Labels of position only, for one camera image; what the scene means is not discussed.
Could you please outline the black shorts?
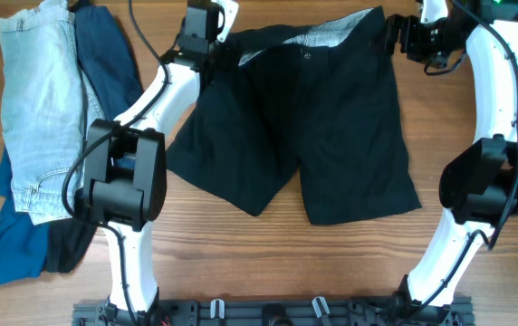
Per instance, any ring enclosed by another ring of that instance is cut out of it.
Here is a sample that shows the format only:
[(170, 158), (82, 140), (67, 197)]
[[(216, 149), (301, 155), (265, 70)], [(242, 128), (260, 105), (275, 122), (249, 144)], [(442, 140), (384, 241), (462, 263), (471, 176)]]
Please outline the black shorts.
[(293, 175), (314, 225), (420, 208), (390, 56), (373, 7), (229, 35), (167, 150), (186, 182), (259, 216)]

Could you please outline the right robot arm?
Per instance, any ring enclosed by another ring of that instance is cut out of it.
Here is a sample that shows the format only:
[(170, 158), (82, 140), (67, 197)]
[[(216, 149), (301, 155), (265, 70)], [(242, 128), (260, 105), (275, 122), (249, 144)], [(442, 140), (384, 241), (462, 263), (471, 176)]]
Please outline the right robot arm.
[(445, 167), (436, 232), (383, 311), (392, 325), (440, 325), (475, 254), (518, 215), (518, 0), (425, 1), (420, 15), (390, 16), (379, 45), (428, 76), (452, 72), (453, 52), (472, 64), (474, 142)]

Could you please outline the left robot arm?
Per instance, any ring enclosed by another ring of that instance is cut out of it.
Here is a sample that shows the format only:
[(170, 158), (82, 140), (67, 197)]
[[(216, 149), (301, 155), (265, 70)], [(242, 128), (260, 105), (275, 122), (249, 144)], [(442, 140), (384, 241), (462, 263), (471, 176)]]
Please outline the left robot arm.
[(152, 228), (167, 193), (165, 135), (210, 83), (217, 50), (234, 25), (239, 4), (190, 1), (175, 41), (155, 56), (153, 82), (114, 120), (95, 120), (73, 166), (84, 167), (78, 221), (105, 231), (112, 289), (98, 305), (105, 325), (166, 325), (152, 261)]

